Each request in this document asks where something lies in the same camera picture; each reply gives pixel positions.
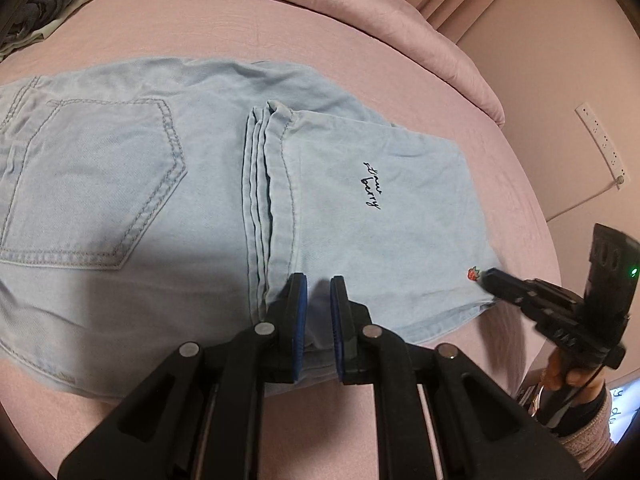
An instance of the pink wall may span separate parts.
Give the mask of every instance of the pink wall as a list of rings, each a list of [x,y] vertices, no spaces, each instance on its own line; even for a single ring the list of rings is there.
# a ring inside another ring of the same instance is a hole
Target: pink wall
[[[495,0],[458,43],[504,105],[504,134],[547,218],[607,187],[609,170],[576,113],[588,102],[631,182],[549,222],[562,284],[579,293],[595,222],[640,239],[640,38],[615,0]],[[640,291],[617,378],[640,368]]]

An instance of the cable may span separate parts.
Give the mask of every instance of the cable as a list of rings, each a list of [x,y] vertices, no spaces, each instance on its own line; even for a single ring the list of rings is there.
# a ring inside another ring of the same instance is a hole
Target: cable
[[[589,200],[593,200],[594,198],[599,197],[601,194],[606,193],[609,189],[612,189],[612,188],[614,188],[614,187],[616,187],[616,186],[619,186],[620,184],[622,184],[622,183],[625,181],[625,179],[624,179],[624,178],[622,178],[622,177],[619,177],[619,178],[620,178],[621,180],[614,180],[613,182],[611,182],[611,183],[610,183],[610,184],[609,184],[605,189],[603,189],[602,191],[599,191],[599,192],[597,192],[595,195],[591,195],[590,197],[585,198],[585,199],[584,199],[584,200],[582,200],[581,202],[578,202],[577,204],[574,204],[574,205],[572,205],[571,207],[568,207],[567,209],[564,209],[564,210],[562,210],[561,212],[556,213],[555,215],[553,215],[553,216],[551,216],[551,217],[549,217],[549,218],[546,218],[546,219],[545,219],[545,221],[546,221],[547,223],[549,223],[549,222],[551,222],[552,220],[554,220],[554,219],[558,218],[560,215],[563,215],[564,213],[568,213],[569,211],[571,211],[571,210],[573,210],[573,209],[575,209],[575,208],[577,208],[577,207],[580,207],[582,204],[587,203]]]

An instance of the wall socket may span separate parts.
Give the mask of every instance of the wall socket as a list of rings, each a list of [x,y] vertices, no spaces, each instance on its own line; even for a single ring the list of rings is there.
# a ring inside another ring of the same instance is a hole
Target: wall socket
[[[613,180],[616,181],[618,189],[626,186],[626,184],[629,183],[629,174],[625,170],[625,165],[622,163],[620,152],[616,149],[613,140],[611,140],[611,136],[604,129],[604,126],[596,117],[595,112],[591,109],[588,103],[582,103],[575,109],[575,112],[587,127],[591,137],[593,137],[593,140],[595,140],[600,153],[602,153],[602,156],[609,167]]]

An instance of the denim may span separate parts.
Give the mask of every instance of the denim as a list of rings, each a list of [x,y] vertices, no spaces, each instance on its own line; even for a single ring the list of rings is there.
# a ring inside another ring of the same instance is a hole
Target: denim
[[[135,59],[0,88],[4,354],[117,398],[181,343],[257,322],[242,165],[270,99],[385,123],[287,63]]]
[[[257,132],[264,140],[245,148],[264,156],[245,160],[265,166],[257,210],[263,194],[268,214],[258,218],[270,227],[270,238],[263,233],[259,244],[269,253],[260,256],[256,244],[266,268],[258,290],[270,304],[290,273],[307,275],[303,379],[334,373],[328,309],[334,275],[345,277],[350,299],[366,304],[374,323],[416,344],[450,332],[492,302],[469,278],[469,269],[499,261],[455,143],[280,102],[254,108],[252,117],[247,137]]]
[[[263,319],[290,272],[310,285],[303,376],[323,379],[334,274],[421,342],[480,312],[467,270],[497,264],[455,145],[279,62],[135,59],[0,88],[0,228],[0,348],[103,399]]]

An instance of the pink blanket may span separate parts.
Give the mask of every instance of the pink blanket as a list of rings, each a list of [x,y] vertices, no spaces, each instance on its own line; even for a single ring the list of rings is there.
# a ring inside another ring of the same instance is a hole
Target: pink blanket
[[[311,65],[388,120],[455,140],[465,152],[504,267],[523,278],[559,283],[542,212],[497,126],[499,102],[468,58],[424,20],[414,19],[415,9],[400,0],[287,1],[307,8],[282,0],[94,0],[48,40],[3,61],[0,84],[152,55]],[[382,38],[372,37],[376,27]],[[443,339],[459,345],[509,391],[542,346],[530,324],[507,306]],[[5,360],[0,377],[5,409],[52,472],[108,409],[46,390]],[[325,383],[271,397],[262,442],[263,479],[373,480],[370,388]]]

